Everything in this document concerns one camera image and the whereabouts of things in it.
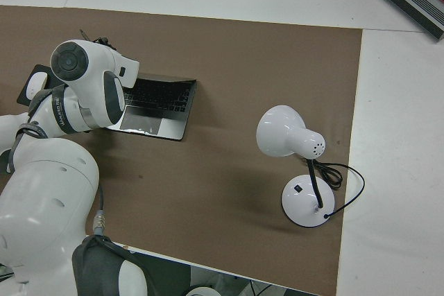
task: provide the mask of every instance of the white robotic arm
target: white robotic arm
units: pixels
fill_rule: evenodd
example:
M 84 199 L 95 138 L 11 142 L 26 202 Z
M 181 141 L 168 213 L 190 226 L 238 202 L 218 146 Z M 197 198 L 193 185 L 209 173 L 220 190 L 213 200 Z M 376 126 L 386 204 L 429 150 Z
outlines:
M 28 114 L 0 116 L 0 153 L 14 172 L 0 195 L 0 263 L 15 274 L 0 283 L 2 296 L 84 295 L 71 258 L 85 238 L 99 170 L 84 148 L 58 137 L 116 123 L 122 85 L 134 85 L 139 63 L 71 40 L 54 51 L 51 68 L 67 86 L 39 92 Z M 147 295 L 137 265 L 123 260 L 114 272 L 112 295 Z

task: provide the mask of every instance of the laptop touchpad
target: laptop touchpad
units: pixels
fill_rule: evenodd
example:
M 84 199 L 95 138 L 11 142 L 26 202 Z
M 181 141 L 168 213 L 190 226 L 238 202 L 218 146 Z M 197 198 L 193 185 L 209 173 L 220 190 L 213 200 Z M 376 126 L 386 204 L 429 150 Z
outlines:
M 162 121 L 162 112 L 142 107 L 126 107 L 120 125 L 121 130 L 139 130 L 157 135 Z

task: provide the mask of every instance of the open laptop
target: open laptop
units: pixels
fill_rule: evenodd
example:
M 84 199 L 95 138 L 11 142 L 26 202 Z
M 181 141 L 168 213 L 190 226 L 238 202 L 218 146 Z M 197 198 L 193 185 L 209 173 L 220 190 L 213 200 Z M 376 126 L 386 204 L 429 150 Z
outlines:
M 194 79 L 139 73 L 133 88 L 124 88 L 125 110 L 110 130 L 181 140 L 196 92 Z

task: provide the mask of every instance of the desk lamp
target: desk lamp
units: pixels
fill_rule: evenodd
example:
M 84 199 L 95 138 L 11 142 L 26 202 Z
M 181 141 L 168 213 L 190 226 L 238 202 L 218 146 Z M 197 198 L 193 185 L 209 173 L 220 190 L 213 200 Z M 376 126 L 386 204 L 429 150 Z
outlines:
M 317 227 L 334 210 L 330 186 L 314 175 L 313 160 L 325 150 L 325 140 L 305 127 L 302 117 L 286 105 L 272 107 L 261 118 L 256 131 L 259 149 L 272 157 L 298 154 L 307 160 L 309 175 L 293 178 L 282 192 L 282 207 L 295 224 Z

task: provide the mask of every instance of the brown mat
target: brown mat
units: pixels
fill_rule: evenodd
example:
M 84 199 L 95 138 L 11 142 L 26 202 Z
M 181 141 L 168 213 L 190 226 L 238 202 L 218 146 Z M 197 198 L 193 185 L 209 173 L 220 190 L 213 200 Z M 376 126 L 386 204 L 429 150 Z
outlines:
M 0 6 L 0 114 L 61 42 L 106 36 L 140 71 L 198 79 L 181 142 L 95 130 L 71 136 L 99 164 L 112 240 L 213 268 L 334 295 L 342 215 L 291 223 L 281 191 L 307 173 L 255 141 L 274 105 L 325 137 L 324 162 L 348 162 L 361 30 L 68 8 Z M 1 178 L 1 189 L 8 177 Z M 343 203 L 345 187 L 335 192 Z

